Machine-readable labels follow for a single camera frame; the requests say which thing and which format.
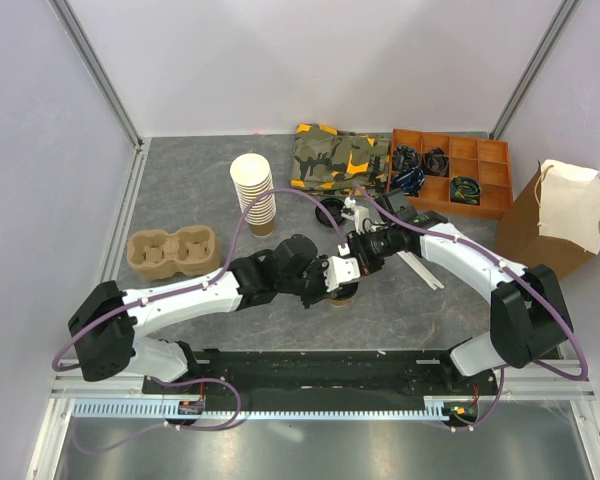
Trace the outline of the single brown paper cup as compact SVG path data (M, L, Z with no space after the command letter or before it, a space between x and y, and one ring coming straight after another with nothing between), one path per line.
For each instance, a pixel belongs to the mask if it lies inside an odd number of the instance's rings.
M350 304L352 301L352 297L342 297L342 298L332 298L329 300L329 303L333 306L340 307Z

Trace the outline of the black plastic cup lid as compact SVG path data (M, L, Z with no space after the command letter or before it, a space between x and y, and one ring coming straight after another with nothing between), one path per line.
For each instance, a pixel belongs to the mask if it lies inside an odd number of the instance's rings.
M330 293L330 298L334 301L348 301L357 293L357 291L358 283L341 285Z

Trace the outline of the cardboard cup carrier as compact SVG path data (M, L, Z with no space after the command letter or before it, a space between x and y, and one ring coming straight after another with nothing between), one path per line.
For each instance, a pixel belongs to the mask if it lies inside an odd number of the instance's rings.
M181 273L188 277L208 274L220 267L216 233L207 225L134 233L127 244L128 265L145 280L156 281Z

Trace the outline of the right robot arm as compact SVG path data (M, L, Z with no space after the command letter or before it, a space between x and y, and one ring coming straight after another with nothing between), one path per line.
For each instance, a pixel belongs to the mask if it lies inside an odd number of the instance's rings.
M340 252L356 262L358 275L380 270L393 255L410 254L451 272L489 304L488 332L453 347L449 362L438 368L445 391L463 392L474 375L485 370L538 363L560 344L574 340L559 281L549 267L527 267L495 254L446 217L418 212L401 191L382 195L372 204L382 218L379 223L353 198L347 198L342 209L355 229Z

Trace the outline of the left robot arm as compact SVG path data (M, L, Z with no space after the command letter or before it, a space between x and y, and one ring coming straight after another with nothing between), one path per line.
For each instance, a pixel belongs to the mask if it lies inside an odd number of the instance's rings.
M121 290L113 281L97 285L68 322L70 347L86 382L121 373L143 375L188 393L199 382L191 348L153 333L198 317L232 313L293 295L304 307L336 297L358 279L355 260L340 246L336 256L318 254L315 245L295 235L274 250L237 258L191 280L154 289Z

